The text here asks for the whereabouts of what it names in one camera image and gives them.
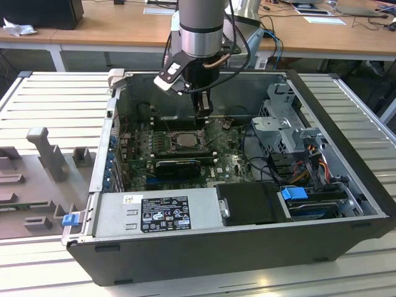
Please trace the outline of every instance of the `sticker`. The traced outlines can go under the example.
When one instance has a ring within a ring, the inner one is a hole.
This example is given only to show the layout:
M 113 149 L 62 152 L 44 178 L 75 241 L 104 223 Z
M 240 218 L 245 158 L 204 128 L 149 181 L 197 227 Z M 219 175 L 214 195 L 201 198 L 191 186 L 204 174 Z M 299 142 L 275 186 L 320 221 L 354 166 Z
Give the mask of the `sticker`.
M 143 199 L 143 195 L 125 195 L 123 204 L 139 203 Z
M 187 196 L 142 199 L 144 233 L 191 229 L 191 216 Z
M 3 209 L 0 209 L 0 212 L 15 212 L 17 209 L 14 207 L 4 207 Z

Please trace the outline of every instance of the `blue cable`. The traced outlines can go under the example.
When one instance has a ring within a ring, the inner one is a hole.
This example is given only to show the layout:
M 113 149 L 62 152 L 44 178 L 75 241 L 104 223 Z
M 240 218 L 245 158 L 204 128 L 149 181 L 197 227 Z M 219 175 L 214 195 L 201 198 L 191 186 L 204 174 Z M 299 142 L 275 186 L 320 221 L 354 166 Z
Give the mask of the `blue cable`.
M 271 32 L 269 32 L 269 31 L 267 31 L 267 30 L 264 30 L 264 32 L 265 33 L 267 33 L 268 35 L 270 35 L 272 38 L 273 38 L 273 40 L 277 43 L 277 47 L 278 47 L 278 58 L 277 58 L 277 62 L 275 63 L 275 66 L 273 67 L 274 69 L 276 69 L 277 68 L 277 64 L 278 64 L 278 62 L 279 62 L 279 59 L 280 59 L 280 42 L 279 42 L 279 39 L 273 34 L 273 33 L 271 33 Z

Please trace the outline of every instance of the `warning label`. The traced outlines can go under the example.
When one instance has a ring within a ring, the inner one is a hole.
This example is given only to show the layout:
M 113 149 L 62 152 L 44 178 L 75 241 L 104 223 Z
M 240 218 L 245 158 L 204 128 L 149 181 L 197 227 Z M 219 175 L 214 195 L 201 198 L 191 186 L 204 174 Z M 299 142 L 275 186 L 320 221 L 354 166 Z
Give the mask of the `warning label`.
M 191 229 L 187 196 L 142 199 L 144 233 Z

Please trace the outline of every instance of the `white cable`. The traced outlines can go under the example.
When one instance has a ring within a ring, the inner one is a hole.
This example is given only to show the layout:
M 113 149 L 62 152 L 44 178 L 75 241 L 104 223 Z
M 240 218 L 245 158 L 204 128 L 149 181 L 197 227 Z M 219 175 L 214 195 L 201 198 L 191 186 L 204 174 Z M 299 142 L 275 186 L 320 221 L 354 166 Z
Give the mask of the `white cable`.
M 323 4 L 324 5 L 328 5 L 328 6 L 330 6 L 332 8 L 331 11 L 328 11 L 327 9 L 324 9 L 324 8 L 320 7 L 320 10 L 327 11 L 329 14 L 331 14 L 334 11 L 336 11 L 335 8 L 338 6 L 338 2 L 333 1 L 333 0 L 329 0 L 328 3 L 323 3 Z
M 387 8 L 381 9 L 380 11 L 376 11 L 376 12 L 387 11 L 388 9 L 392 9 L 392 8 L 395 8 L 395 7 L 396 7 L 396 5 L 393 5 L 391 7 L 387 7 Z

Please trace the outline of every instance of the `computer case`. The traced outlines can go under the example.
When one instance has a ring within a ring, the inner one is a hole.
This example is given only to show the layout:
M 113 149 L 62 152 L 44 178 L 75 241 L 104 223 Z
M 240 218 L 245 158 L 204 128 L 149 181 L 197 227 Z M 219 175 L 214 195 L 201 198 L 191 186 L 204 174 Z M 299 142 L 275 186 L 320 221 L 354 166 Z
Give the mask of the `computer case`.
M 18 25 L 73 30 L 83 14 L 81 0 L 0 1 L 1 22 L 5 18 Z

